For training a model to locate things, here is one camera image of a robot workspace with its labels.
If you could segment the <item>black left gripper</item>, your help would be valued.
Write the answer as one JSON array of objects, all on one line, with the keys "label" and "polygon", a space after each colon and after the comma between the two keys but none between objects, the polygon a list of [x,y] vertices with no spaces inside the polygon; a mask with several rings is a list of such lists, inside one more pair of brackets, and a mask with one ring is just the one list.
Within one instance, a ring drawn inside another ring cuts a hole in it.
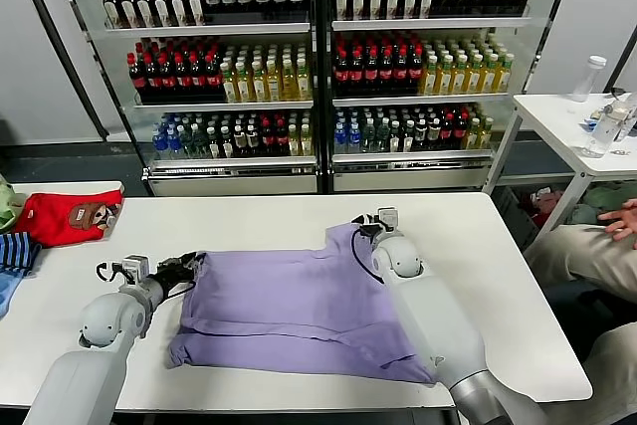
[{"label": "black left gripper", "polygon": [[196,257],[196,253],[186,253],[158,263],[157,271],[151,278],[161,286],[165,296],[168,296],[177,285],[198,280],[203,274],[204,264],[197,261]]}]

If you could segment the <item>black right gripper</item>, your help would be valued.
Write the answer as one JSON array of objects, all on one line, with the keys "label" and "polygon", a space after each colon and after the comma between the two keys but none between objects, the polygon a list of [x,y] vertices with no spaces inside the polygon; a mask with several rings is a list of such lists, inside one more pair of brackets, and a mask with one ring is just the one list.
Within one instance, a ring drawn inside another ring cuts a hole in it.
[{"label": "black right gripper", "polygon": [[358,226],[358,233],[362,237],[374,237],[379,232],[379,224],[373,215],[359,215],[353,219],[353,223]]}]

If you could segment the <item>person's bare hand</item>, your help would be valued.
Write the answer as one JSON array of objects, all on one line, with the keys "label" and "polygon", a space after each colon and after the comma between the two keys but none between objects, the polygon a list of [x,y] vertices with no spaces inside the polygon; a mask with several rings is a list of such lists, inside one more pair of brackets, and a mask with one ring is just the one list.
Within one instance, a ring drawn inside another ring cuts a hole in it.
[{"label": "person's bare hand", "polygon": [[597,219],[604,224],[604,232],[615,243],[627,245],[632,237],[631,249],[636,249],[636,199],[629,199],[618,210],[603,212]]}]

